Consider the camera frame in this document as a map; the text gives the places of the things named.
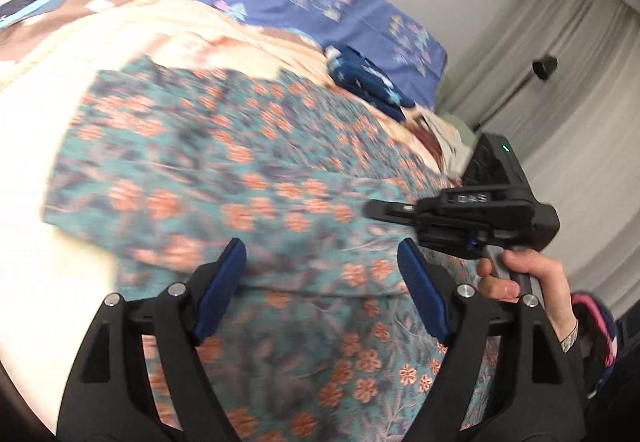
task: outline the hand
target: hand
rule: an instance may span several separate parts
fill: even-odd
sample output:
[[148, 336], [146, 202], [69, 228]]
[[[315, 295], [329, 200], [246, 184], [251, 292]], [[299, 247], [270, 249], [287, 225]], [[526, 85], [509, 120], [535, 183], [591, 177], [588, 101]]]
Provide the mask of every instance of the hand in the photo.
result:
[[[562, 263], [531, 249], [519, 252], [505, 251], [502, 261], [513, 272], [526, 273], [540, 280], [546, 314], [558, 339], [564, 340], [574, 329], [577, 319], [571, 306], [569, 282], [564, 275]], [[480, 260], [478, 276], [481, 280], [478, 288], [481, 294], [484, 297], [515, 303], [520, 295], [520, 286], [510, 279], [491, 276], [491, 271], [491, 262], [487, 259]]]

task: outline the teal floral blanket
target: teal floral blanket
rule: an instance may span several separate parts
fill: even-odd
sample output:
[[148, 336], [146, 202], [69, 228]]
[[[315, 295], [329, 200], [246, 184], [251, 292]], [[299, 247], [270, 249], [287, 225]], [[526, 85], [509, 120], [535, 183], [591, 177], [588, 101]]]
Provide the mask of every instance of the teal floral blanket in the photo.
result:
[[[142, 57], [82, 98], [50, 179], [44, 221], [118, 259], [118, 290], [148, 297], [247, 246], [238, 294], [198, 349], [233, 426], [257, 442], [399, 441], [446, 349], [398, 271], [411, 229], [362, 215], [449, 182], [340, 90], [289, 72], [170, 70]], [[426, 251], [461, 281], [474, 268]], [[178, 425], [152, 338], [150, 382]], [[466, 422], [480, 420], [490, 344]]]

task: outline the metal screw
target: metal screw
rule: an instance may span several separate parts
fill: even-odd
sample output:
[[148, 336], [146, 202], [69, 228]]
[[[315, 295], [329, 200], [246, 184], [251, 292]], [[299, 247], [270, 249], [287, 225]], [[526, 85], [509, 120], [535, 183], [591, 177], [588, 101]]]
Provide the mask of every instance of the metal screw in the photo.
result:
[[167, 291], [172, 296], [177, 297], [177, 296], [181, 296], [187, 291], [187, 286], [179, 281], [178, 283], [173, 283], [172, 285], [169, 285], [169, 289], [167, 289]]
[[117, 294], [116, 292], [112, 292], [110, 295], [104, 298], [104, 304], [107, 305], [107, 307], [113, 307], [114, 305], [117, 305], [119, 302], [120, 302], [120, 294]]
[[474, 289], [471, 285], [467, 285], [463, 283], [458, 286], [458, 294], [462, 297], [472, 297], [476, 293], [476, 289]]
[[525, 294], [524, 296], [522, 296], [522, 301], [527, 307], [531, 308], [537, 307], [538, 303], [540, 303], [538, 296], [535, 296], [533, 294]]

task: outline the pillow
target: pillow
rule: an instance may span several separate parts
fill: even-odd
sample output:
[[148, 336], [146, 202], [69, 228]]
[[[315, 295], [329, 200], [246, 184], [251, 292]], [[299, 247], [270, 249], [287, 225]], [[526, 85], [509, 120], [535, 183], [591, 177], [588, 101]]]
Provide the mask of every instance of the pillow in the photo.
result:
[[386, 0], [199, 1], [241, 22], [300, 29], [321, 45], [350, 45], [384, 70], [407, 97], [433, 107], [447, 53]]

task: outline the curtain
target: curtain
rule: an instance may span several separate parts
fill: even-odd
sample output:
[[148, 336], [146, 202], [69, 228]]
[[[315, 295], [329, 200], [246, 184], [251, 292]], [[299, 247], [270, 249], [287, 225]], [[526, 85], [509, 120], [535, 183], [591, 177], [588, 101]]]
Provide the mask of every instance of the curtain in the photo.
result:
[[482, 130], [510, 140], [537, 199], [556, 207], [546, 254], [619, 316], [640, 299], [640, 15], [621, 0], [521, 0], [454, 66], [440, 109], [485, 119], [545, 52], [556, 73]]

